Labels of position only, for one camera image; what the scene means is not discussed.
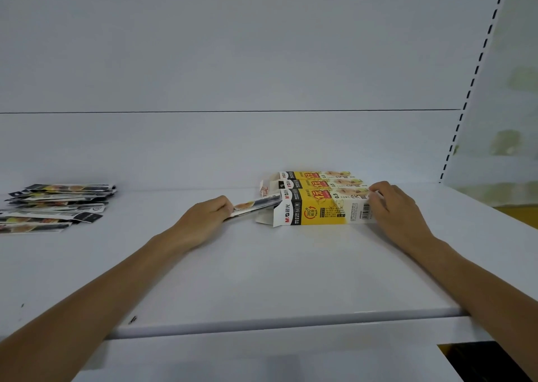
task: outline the person's left hand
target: person's left hand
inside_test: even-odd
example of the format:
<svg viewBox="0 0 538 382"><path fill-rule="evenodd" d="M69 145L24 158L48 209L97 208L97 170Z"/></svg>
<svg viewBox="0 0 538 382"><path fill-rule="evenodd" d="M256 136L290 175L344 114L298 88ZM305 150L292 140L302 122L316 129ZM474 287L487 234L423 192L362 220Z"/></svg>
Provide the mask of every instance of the person's left hand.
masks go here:
<svg viewBox="0 0 538 382"><path fill-rule="evenodd" d="M232 211L233 205L224 195L197 203L158 236L186 253L211 237Z"/></svg>

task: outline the forearm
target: forearm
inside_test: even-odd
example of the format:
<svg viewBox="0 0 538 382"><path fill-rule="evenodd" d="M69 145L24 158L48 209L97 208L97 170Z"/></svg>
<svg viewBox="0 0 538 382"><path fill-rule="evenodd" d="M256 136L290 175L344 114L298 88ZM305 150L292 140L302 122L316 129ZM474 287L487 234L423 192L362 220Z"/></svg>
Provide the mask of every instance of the forearm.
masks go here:
<svg viewBox="0 0 538 382"><path fill-rule="evenodd" d="M0 343L0 380L69 381L110 330L180 257L162 237Z"/></svg>
<svg viewBox="0 0 538 382"><path fill-rule="evenodd" d="M413 258L538 381L538 302L434 240Z"/></svg>

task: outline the hand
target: hand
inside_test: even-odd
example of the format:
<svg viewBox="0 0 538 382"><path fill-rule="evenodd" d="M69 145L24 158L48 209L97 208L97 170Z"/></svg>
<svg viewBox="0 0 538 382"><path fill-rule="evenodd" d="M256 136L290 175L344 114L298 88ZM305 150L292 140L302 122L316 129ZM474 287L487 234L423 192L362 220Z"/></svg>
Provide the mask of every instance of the hand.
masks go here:
<svg viewBox="0 0 538 382"><path fill-rule="evenodd" d="M405 253L415 256L420 248L438 242L420 213L414 199L387 181L373 184L370 207L385 234ZM384 200L375 192L379 191Z"/></svg>
<svg viewBox="0 0 538 382"><path fill-rule="evenodd" d="M158 236L186 253L211 237L232 211L233 205L224 195L197 203Z"/></svg>

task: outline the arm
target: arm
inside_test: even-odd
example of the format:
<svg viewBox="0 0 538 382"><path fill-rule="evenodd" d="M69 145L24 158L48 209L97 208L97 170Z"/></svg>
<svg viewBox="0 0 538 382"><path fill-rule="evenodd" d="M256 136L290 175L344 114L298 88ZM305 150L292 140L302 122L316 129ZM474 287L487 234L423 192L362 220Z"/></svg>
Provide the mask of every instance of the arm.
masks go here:
<svg viewBox="0 0 538 382"><path fill-rule="evenodd" d="M230 216L225 196L190 208L170 229L0 343L0 380L70 381L151 285Z"/></svg>
<svg viewBox="0 0 538 382"><path fill-rule="evenodd" d="M538 302L463 258L430 232L415 201L395 185L370 187L379 226L420 264L521 366L538 381Z"/></svg>

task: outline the pile of packets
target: pile of packets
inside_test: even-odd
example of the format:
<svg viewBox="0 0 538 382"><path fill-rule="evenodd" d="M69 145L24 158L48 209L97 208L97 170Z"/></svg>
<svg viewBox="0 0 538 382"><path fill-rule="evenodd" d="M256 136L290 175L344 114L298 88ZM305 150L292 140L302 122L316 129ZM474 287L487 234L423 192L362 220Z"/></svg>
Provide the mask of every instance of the pile of packets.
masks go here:
<svg viewBox="0 0 538 382"><path fill-rule="evenodd" d="M12 192L0 209L0 233L61 232L78 223L100 219L109 198L116 193L111 184L34 184Z"/></svg>
<svg viewBox="0 0 538 382"><path fill-rule="evenodd" d="M260 195L231 217L258 211L256 222L272 226L373 222L368 185L348 171L279 172L261 182Z"/></svg>

